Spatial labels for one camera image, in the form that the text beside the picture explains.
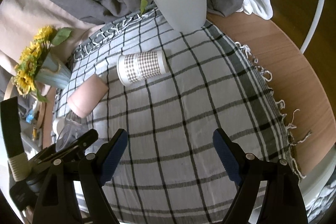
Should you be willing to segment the plaid paper cup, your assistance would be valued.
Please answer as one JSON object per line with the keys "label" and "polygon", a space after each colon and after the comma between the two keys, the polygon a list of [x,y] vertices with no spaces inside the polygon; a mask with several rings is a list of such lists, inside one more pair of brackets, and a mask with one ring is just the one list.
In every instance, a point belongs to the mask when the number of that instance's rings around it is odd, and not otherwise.
{"label": "plaid paper cup", "polygon": [[117,61],[117,74],[124,86],[164,75],[168,70],[162,50],[121,55]]}

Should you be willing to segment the clear glass white lid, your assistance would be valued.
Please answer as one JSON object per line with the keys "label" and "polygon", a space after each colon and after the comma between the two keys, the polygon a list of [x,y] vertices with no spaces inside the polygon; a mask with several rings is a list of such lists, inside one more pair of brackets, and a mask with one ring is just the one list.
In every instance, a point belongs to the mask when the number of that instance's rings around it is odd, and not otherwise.
{"label": "clear glass white lid", "polygon": [[66,124],[65,117],[57,117],[52,123],[52,131],[56,136],[59,136]]}

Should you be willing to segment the checked grey white tablecloth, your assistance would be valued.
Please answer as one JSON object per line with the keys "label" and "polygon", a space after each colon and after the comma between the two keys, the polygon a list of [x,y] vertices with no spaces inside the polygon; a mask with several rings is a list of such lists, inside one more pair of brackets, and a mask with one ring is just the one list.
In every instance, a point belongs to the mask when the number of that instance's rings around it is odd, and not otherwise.
{"label": "checked grey white tablecloth", "polygon": [[[121,55],[162,50],[168,72],[124,86],[117,74]],[[301,178],[291,155],[291,124],[268,86],[270,72],[247,45],[207,22],[176,32],[161,12],[131,14],[99,28],[70,57],[72,76],[57,92],[54,112],[65,116],[67,99],[90,76],[108,93],[87,122],[108,141],[125,129],[128,146],[103,188],[124,223],[216,223],[232,203],[236,186],[213,146],[222,128],[259,159],[285,159]]]}

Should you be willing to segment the wooden desk lamp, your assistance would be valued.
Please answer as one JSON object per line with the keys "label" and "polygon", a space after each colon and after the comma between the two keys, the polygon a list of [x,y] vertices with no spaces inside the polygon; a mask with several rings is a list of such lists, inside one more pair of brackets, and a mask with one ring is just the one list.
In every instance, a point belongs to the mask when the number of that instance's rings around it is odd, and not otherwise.
{"label": "wooden desk lamp", "polygon": [[[11,94],[13,92],[14,84],[12,83],[12,77],[9,80],[9,83],[7,84],[7,88],[5,90],[5,94],[3,97],[3,100],[7,100],[11,98]],[[42,127],[44,117],[45,117],[45,111],[46,111],[46,103],[41,101],[36,101],[35,106],[36,112],[34,112],[34,118],[32,119],[32,124],[34,128],[40,129]]]}

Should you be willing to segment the light blue ribbed vase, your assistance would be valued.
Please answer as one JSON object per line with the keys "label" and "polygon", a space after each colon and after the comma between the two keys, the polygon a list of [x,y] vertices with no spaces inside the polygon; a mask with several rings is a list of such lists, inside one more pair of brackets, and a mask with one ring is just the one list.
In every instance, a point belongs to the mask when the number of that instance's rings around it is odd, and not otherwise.
{"label": "light blue ribbed vase", "polygon": [[71,79],[71,71],[66,65],[53,53],[48,53],[43,61],[35,80],[37,82],[49,85],[63,90],[67,87]]}

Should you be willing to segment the beige pink curtain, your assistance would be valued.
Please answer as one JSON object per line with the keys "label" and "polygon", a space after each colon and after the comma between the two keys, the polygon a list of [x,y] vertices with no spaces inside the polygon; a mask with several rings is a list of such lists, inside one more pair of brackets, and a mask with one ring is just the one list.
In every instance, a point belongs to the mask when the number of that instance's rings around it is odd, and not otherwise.
{"label": "beige pink curtain", "polygon": [[102,25],[78,20],[50,0],[3,0],[1,3],[1,67],[15,75],[14,67],[38,29],[72,28],[71,37],[56,46],[55,55],[66,62],[73,50]]}

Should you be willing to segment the white hoop stand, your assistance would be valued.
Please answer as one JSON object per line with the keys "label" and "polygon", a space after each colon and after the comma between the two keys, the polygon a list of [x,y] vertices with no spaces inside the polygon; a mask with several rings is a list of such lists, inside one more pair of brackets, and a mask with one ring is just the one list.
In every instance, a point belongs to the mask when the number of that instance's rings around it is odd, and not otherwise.
{"label": "white hoop stand", "polygon": [[322,12],[323,12],[323,7],[324,7],[324,4],[325,4],[325,0],[318,0],[317,2],[317,6],[316,6],[316,9],[315,9],[315,13],[314,13],[314,16],[313,16],[313,20],[311,21],[311,25],[310,25],[310,28],[307,32],[307,35],[306,35],[306,38],[305,40],[303,41],[303,44],[300,48],[300,52],[302,54],[305,53],[305,51],[307,50],[314,34],[315,34],[315,31],[317,29],[317,26],[319,24],[319,20],[321,18],[321,15],[322,15]]}

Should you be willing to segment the pink plastic cup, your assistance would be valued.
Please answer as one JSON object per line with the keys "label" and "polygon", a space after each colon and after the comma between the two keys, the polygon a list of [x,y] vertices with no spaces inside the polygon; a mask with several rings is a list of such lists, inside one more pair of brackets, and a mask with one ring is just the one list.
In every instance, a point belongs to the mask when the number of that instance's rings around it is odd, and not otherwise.
{"label": "pink plastic cup", "polygon": [[80,118],[87,117],[108,92],[108,85],[93,74],[67,99],[69,108]]}

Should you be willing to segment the yellow sunflower bouquet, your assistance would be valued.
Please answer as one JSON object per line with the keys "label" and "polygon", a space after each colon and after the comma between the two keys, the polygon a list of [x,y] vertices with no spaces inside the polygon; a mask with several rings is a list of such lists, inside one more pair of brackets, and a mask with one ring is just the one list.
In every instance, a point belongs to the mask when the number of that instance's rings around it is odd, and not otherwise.
{"label": "yellow sunflower bouquet", "polygon": [[38,30],[30,45],[22,51],[19,63],[14,67],[16,75],[13,84],[21,96],[32,94],[41,102],[47,101],[38,87],[40,82],[35,80],[35,76],[48,53],[53,53],[52,49],[64,43],[71,33],[72,28],[69,27],[56,29],[53,26],[44,26]]}

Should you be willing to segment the white plant pot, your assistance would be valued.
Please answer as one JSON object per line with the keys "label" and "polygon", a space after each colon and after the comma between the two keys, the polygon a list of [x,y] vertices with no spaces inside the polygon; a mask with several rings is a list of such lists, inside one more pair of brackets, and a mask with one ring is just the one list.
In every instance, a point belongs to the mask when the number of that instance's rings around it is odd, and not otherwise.
{"label": "white plant pot", "polygon": [[169,25],[178,32],[193,32],[206,22],[207,0],[153,1]]}

